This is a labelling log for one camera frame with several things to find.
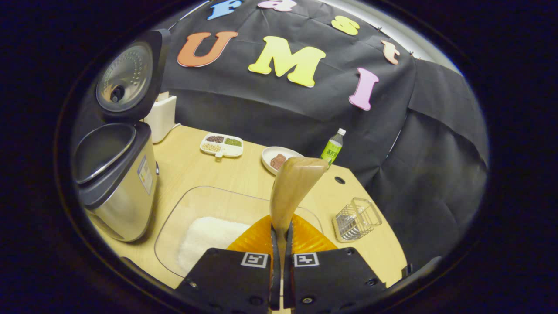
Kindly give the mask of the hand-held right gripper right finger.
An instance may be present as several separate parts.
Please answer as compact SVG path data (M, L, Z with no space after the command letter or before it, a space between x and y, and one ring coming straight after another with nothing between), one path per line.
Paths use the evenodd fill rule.
M299 215L287 244L284 306L293 314L346 314L387 289L356 248L337 248Z

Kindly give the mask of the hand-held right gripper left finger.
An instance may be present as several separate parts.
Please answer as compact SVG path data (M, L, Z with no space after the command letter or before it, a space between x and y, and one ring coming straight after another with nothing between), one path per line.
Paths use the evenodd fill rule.
M175 294L210 314L269 314L279 308L281 270L270 216L226 249L209 248Z

